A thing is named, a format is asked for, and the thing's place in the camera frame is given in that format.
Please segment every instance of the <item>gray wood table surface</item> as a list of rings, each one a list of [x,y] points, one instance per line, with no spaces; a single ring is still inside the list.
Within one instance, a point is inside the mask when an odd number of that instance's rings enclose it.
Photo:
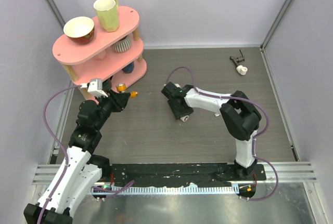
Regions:
[[[236,72],[230,56],[239,56],[239,48],[156,49],[145,50],[147,73],[129,88],[138,91],[121,113],[112,113],[101,130],[102,139],[95,154],[110,158],[111,163],[192,163],[232,162],[236,155],[233,137],[221,116],[202,109],[185,123],[176,121],[161,93],[169,73],[189,67],[197,86],[217,93],[243,91],[262,105],[271,119],[268,131],[257,139],[257,155],[273,162],[294,161],[281,115],[259,48],[242,48],[248,73]],[[177,71],[171,81],[191,84],[186,70]],[[69,141],[83,97],[74,92],[62,143]],[[266,121],[263,116],[260,129]]]

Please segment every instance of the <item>wall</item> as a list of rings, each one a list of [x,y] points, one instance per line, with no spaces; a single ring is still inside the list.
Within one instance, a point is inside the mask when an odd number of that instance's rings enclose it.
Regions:
[[[66,21],[95,0],[54,0]],[[140,14],[147,46],[260,45],[284,0],[119,0]]]
[[[295,0],[266,49],[297,152],[311,161],[327,206],[333,205],[332,19],[332,0]]]
[[[18,224],[37,164],[47,162],[52,146],[44,103],[69,79],[52,55],[61,28],[44,0],[0,0],[0,19],[0,222]],[[53,129],[62,100],[48,111]]]

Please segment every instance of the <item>yellow mug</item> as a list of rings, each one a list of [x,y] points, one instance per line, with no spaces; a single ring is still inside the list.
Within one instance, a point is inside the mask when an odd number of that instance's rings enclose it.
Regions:
[[[114,32],[119,27],[118,0],[97,0],[94,3],[100,24],[107,32]]]

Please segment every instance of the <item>robotic arm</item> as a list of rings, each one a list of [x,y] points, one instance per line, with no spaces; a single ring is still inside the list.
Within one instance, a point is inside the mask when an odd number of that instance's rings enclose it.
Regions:
[[[82,84],[82,87],[87,88],[99,104],[94,100],[86,100],[80,104],[77,126],[67,148],[68,163],[64,159],[37,204],[26,206],[24,216],[28,224],[37,223],[45,203],[41,223],[71,224],[78,205],[90,188],[101,178],[110,175],[109,159],[93,154],[101,139],[100,129],[110,114],[124,110],[129,98],[136,96],[136,93],[116,93],[110,88],[105,90],[99,79]]]
[[[260,113],[247,102],[222,99],[225,96],[246,98],[242,91],[234,94],[217,94],[185,85],[169,82],[162,90],[168,98],[168,104],[177,120],[186,121],[193,113],[193,108],[202,108],[221,114],[229,133],[236,141],[236,172],[240,178],[251,176],[257,160],[252,155],[253,136],[259,128]]]

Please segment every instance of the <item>pink shelf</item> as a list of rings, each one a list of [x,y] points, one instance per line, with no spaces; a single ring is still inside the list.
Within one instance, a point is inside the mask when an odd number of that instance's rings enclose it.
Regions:
[[[101,78],[104,81],[137,59],[144,50],[144,43],[141,39],[134,41],[132,36],[131,40],[131,48],[126,52],[115,52],[109,47],[104,60],[90,59],[82,64],[73,65],[79,76],[79,80],[74,83],[76,85],[88,83],[93,78]]]
[[[118,11],[120,17],[120,26],[115,32],[106,32],[99,24],[97,16],[95,16],[93,18],[93,21],[95,22],[94,39],[86,45],[78,45],[63,34],[56,40],[53,45],[52,52],[54,57],[59,62],[68,65],[81,64],[83,62],[87,63],[88,60],[90,60],[100,51],[106,49],[116,41],[133,32],[139,25],[139,14],[137,11],[135,11],[133,8],[125,6],[119,7]]]
[[[133,85],[137,80],[139,80],[145,75],[146,71],[147,71],[146,61],[142,60],[139,62],[138,60],[135,60],[133,72],[126,74],[123,71],[119,71],[113,76],[111,80],[112,90],[117,91],[116,86],[119,83],[125,84],[126,87]]]

